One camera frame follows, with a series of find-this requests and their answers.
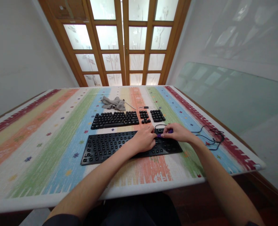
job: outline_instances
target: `colorful striped tablecloth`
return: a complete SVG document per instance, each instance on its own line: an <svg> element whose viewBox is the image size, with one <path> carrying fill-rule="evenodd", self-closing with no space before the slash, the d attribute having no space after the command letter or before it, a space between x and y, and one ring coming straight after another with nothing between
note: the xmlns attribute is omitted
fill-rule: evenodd
<svg viewBox="0 0 278 226"><path fill-rule="evenodd" d="M212 153L232 175L265 168L262 160L172 86L53 89L0 119L0 213L55 206L97 166L80 165L89 135L144 126L90 130L96 113L114 111L101 107L103 96L125 99L137 113L144 106L150 107L149 115L150 110L161 109L165 124L178 122L191 131L211 125L224 131L224 142ZM126 105L126 110L134 109ZM208 129L200 134L213 138ZM129 160L101 199L204 182L194 150L180 145L182 153Z"/></svg>

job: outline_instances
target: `dark pants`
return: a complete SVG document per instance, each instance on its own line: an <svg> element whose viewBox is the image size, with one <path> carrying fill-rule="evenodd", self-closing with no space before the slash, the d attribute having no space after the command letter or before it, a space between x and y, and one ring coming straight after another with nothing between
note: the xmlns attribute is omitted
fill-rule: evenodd
<svg viewBox="0 0 278 226"><path fill-rule="evenodd" d="M84 225L181 225L168 195L162 192L110 199L89 212Z"/></svg>

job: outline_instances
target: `red stripe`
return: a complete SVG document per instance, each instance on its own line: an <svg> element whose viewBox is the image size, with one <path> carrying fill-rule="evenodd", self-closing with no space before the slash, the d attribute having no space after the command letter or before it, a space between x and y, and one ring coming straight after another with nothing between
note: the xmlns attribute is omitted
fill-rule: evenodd
<svg viewBox="0 0 278 226"><path fill-rule="evenodd" d="M202 126L212 126L207 119L201 115L193 106L191 106L184 98L182 98L174 89L170 86L165 86L165 88L194 116L194 118L202 125ZM225 140L221 145L237 160L237 162L245 167L247 170L255 170L255 162L250 160L248 156L244 154L242 150L240 150L236 145L232 143L226 136Z"/></svg>
<svg viewBox="0 0 278 226"><path fill-rule="evenodd" d="M2 121L0 123L0 132L5 129L6 127L10 126L12 123L14 123L15 121L17 121L19 118L21 118L22 116L24 116L25 114L27 114L29 111L31 111L32 109L34 109L35 107L37 107L37 105L41 104L42 102L44 102L46 99L48 99L49 97L53 96L55 93L57 93L58 91L60 91L61 89L54 89L51 92L47 93L46 95L42 96L41 98L39 98L38 100L34 101L33 103L31 103L30 105L28 105L27 107L23 108L22 110L20 110L19 112L16 112L15 114L11 115L9 118L5 119L4 121Z"/></svg>

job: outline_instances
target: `glass panel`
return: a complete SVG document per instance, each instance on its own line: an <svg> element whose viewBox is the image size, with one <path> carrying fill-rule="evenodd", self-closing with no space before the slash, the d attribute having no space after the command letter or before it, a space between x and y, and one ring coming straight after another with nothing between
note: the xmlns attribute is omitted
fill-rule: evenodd
<svg viewBox="0 0 278 226"><path fill-rule="evenodd" d="M82 71L98 71L94 54L76 54Z"/></svg>
<svg viewBox="0 0 278 226"><path fill-rule="evenodd" d="M158 0L155 20L173 21L178 0Z"/></svg>
<svg viewBox="0 0 278 226"><path fill-rule="evenodd" d="M102 54L105 70L106 71L120 71L120 55L119 53L115 54Z"/></svg>
<svg viewBox="0 0 278 226"><path fill-rule="evenodd" d="M162 49L167 48L171 27L154 27L152 35L151 49Z"/></svg>
<svg viewBox="0 0 278 226"><path fill-rule="evenodd" d="M144 54L129 55L130 70L143 70Z"/></svg>
<svg viewBox="0 0 278 226"><path fill-rule="evenodd" d="M129 0L128 19L137 21L147 21L149 0Z"/></svg>
<svg viewBox="0 0 278 226"><path fill-rule="evenodd" d="M119 49L116 26L96 26L100 47L104 49Z"/></svg>
<svg viewBox="0 0 278 226"><path fill-rule="evenodd" d="M236 134L273 125L269 121L278 115L278 82L225 69L187 62L172 85ZM200 79L195 78L198 71Z"/></svg>
<svg viewBox="0 0 278 226"><path fill-rule="evenodd" d="M85 25L81 24L64 24L63 25L73 49L92 49L88 30Z"/></svg>
<svg viewBox="0 0 278 226"><path fill-rule="evenodd" d="M144 50L147 27L129 27L129 49Z"/></svg>
<svg viewBox="0 0 278 226"><path fill-rule="evenodd" d="M142 85L143 74L130 74L130 85Z"/></svg>
<svg viewBox="0 0 278 226"><path fill-rule="evenodd" d="M116 19L114 0L90 0L94 19Z"/></svg>
<svg viewBox="0 0 278 226"><path fill-rule="evenodd" d="M162 70L165 54L151 54L148 70Z"/></svg>
<svg viewBox="0 0 278 226"><path fill-rule="evenodd" d="M121 74L107 74L107 80L109 86L122 86Z"/></svg>
<svg viewBox="0 0 278 226"><path fill-rule="evenodd" d="M102 86L100 75L84 75L86 83L89 87L91 86Z"/></svg>
<svg viewBox="0 0 278 226"><path fill-rule="evenodd" d="M160 79L160 73L147 74L146 85L158 85Z"/></svg>

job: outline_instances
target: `black keycap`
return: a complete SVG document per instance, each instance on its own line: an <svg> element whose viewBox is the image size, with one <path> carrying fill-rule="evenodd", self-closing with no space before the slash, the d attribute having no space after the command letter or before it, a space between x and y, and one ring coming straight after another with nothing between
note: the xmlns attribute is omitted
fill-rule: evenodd
<svg viewBox="0 0 278 226"><path fill-rule="evenodd" d="M123 126L124 122L121 123L113 123L113 124L106 124L104 125L104 128L110 128L110 127L118 127L118 126Z"/></svg>

